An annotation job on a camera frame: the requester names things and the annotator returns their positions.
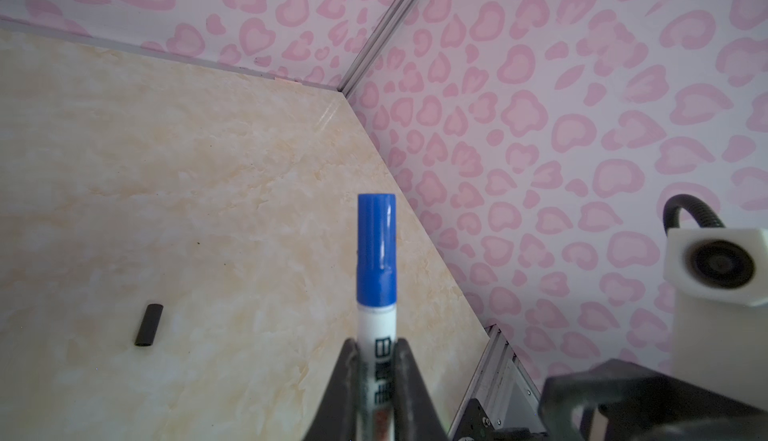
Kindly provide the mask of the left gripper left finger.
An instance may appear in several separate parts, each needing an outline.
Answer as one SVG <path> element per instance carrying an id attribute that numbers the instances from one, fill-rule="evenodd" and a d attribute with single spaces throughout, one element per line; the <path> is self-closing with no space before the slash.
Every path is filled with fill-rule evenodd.
<path id="1" fill-rule="evenodd" d="M 304 441 L 350 441 L 356 436 L 358 419 L 359 349 L 353 338 L 346 339 L 332 370 Z"/>

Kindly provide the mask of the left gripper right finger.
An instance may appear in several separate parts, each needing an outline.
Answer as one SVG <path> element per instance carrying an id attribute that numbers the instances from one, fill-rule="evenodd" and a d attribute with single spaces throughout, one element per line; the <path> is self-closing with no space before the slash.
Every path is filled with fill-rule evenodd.
<path id="1" fill-rule="evenodd" d="M 394 439 L 396 441 L 447 441 L 413 351 L 405 338 L 394 350 Z"/>

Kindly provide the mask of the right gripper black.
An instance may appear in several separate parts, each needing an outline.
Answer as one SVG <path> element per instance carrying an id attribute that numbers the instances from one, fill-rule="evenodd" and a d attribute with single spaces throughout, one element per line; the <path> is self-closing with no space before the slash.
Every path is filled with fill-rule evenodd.
<path id="1" fill-rule="evenodd" d="M 608 420 L 608 440 L 765 440 L 767 412 L 618 359 L 545 381 L 538 415 L 553 440 L 583 440 L 582 408 Z"/>

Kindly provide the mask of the blue pen cap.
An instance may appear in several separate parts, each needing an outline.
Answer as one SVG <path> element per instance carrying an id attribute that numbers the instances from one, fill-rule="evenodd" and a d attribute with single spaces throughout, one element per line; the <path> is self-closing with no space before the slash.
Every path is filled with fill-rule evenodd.
<path id="1" fill-rule="evenodd" d="M 360 194 L 357 200 L 357 302 L 388 307 L 397 302 L 396 198 Z"/>

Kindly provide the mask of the black pen cap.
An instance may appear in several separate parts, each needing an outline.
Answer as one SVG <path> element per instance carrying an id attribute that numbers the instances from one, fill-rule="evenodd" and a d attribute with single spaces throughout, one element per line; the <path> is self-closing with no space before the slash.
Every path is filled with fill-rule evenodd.
<path id="1" fill-rule="evenodd" d="M 150 347 L 154 344 L 163 310 L 164 306 L 158 303 L 151 303 L 146 306 L 134 339 L 136 347 Z"/>

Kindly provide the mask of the white marker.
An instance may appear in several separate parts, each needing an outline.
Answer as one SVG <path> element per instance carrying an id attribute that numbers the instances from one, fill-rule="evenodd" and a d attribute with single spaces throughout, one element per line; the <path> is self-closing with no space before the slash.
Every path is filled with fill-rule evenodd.
<path id="1" fill-rule="evenodd" d="M 394 439 L 394 348 L 397 307 L 358 306 L 359 404 L 357 440 Z"/>

